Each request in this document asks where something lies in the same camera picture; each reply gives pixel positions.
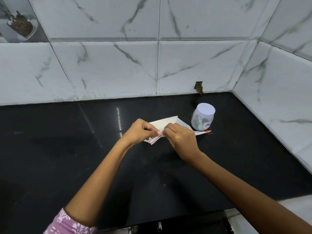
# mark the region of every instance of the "transparent jar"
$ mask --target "transparent jar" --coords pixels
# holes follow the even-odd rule
[[[215,108],[210,104],[198,104],[191,120],[193,128],[198,131],[207,130],[213,121],[215,112]]]

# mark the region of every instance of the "sleeve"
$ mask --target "sleeve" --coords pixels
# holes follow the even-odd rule
[[[61,209],[43,234],[94,234],[96,230],[76,222]]]

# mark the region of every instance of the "white lid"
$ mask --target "white lid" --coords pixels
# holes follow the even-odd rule
[[[213,117],[213,115],[215,114],[216,110],[210,104],[200,103],[200,104],[197,105],[196,112],[201,117],[209,118],[209,117]]]

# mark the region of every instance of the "person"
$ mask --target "person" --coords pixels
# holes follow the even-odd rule
[[[44,232],[91,234],[118,166],[135,144],[163,134],[179,157],[197,169],[236,207],[259,233],[312,233],[312,226],[257,189],[240,180],[201,152],[195,133],[169,123],[162,133],[141,119],[117,141],[94,173]]]

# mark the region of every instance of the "person's left hand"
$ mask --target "person's left hand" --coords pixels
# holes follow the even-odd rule
[[[156,127],[146,121],[143,121],[142,119],[137,119],[122,138],[134,145],[148,139],[149,137],[153,138],[159,135],[161,135],[161,131],[159,131]]]

